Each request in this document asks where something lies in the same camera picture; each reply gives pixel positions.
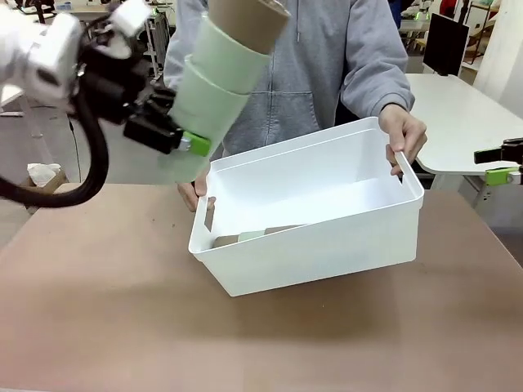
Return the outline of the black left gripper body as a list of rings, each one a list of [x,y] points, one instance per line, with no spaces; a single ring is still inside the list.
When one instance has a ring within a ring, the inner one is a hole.
[[[122,56],[116,46],[90,44],[79,57],[85,65],[79,86],[86,93],[87,103],[98,118],[115,124],[127,120],[139,93],[147,83],[145,47],[135,38],[122,44]]]

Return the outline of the person's right hand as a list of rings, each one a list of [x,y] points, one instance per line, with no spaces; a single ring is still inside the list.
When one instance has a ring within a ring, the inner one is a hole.
[[[207,177],[209,169],[210,166],[207,165],[192,182],[177,183],[177,190],[190,212],[196,212],[199,199],[208,192]]]

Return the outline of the person's left hand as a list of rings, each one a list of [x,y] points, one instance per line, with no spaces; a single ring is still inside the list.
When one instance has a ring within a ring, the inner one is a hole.
[[[399,176],[402,171],[396,161],[396,153],[403,153],[409,163],[413,163],[427,142],[427,127],[424,122],[395,104],[385,106],[378,121],[380,128],[389,136],[386,157],[391,164],[391,174]]]

